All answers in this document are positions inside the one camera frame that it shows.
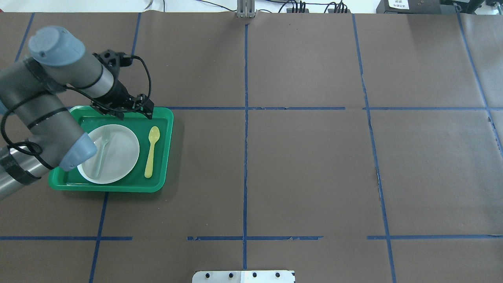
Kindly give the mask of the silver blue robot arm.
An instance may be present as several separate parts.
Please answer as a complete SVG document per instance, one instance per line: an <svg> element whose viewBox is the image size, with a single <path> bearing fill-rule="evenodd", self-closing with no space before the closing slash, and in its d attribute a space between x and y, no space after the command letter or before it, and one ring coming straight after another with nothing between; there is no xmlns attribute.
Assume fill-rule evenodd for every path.
<svg viewBox="0 0 503 283"><path fill-rule="evenodd" d="M61 26L39 29L28 41L30 55L1 70L1 199L40 180L52 169L70 171L98 152L90 136L58 98L75 91L102 115L152 119L150 95L132 96L119 80L122 67L139 56L106 50L91 53Z"/></svg>

